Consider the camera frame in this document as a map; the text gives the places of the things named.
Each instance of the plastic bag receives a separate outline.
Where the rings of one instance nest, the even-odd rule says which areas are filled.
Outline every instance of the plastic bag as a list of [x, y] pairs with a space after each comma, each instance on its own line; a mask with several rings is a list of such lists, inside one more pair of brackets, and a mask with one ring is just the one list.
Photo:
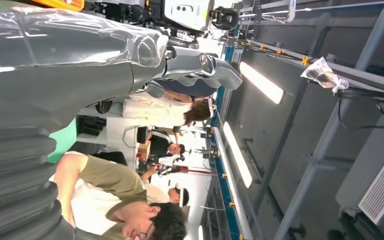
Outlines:
[[337, 93], [339, 89], [347, 89], [350, 86], [347, 80], [341, 79], [332, 71], [324, 57], [307, 67], [301, 77], [311, 79], [325, 89], [332, 89], [334, 93]]
[[0, 72], [52, 66], [161, 64], [159, 31], [65, 9], [0, 5]]

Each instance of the brown hair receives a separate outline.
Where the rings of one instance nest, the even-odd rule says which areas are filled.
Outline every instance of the brown hair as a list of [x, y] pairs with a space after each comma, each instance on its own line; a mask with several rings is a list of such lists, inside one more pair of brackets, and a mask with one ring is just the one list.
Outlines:
[[184, 124], [189, 125], [193, 121], [204, 121], [210, 117], [208, 99], [193, 102], [189, 111], [183, 113]]

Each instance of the black hair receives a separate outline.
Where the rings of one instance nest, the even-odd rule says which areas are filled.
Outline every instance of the black hair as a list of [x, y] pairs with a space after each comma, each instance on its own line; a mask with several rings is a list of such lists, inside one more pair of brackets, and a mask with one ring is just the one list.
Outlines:
[[[181, 190], [177, 187], [175, 187], [174, 190], [180, 196]], [[182, 206], [186, 206], [186, 205], [188, 205], [188, 203], [189, 203], [189, 192], [186, 188], [183, 188], [183, 205]]]
[[149, 240], [183, 240], [186, 237], [186, 217], [178, 205], [154, 202], [150, 206], [159, 207], [160, 211], [150, 219], [155, 230]]
[[190, 110], [183, 113], [184, 125], [191, 125], [194, 121], [204, 121], [210, 118], [208, 99], [196, 100]]
[[189, 203], [189, 192], [186, 188], [183, 188], [183, 205], [186, 206]]
[[180, 148], [180, 155], [183, 155], [185, 153], [185, 145], [179, 144], [179, 148]]

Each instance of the green panel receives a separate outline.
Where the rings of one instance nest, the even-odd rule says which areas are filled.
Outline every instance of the green panel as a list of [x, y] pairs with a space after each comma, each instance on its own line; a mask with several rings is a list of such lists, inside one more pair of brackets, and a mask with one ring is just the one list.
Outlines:
[[77, 124], [74, 119], [66, 128], [49, 135], [55, 139], [56, 149], [48, 156], [50, 163], [56, 164], [68, 149], [70, 149], [77, 140]]

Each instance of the cable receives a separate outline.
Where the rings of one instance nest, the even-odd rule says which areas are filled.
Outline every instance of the cable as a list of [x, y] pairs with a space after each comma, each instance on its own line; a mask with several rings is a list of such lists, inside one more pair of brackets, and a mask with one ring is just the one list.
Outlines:
[[342, 127], [344, 127], [347, 130], [350, 131], [356, 131], [356, 130], [362, 130], [362, 129], [384, 129], [384, 126], [378, 126], [378, 125], [363, 125], [359, 127], [348, 127], [344, 124], [341, 116], [341, 102], [342, 102], [342, 93], [338, 92], [337, 93], [337, 102], [338, 102], [338, 111], [337, 111], [337, 116], [339, 119], [340, 124]]

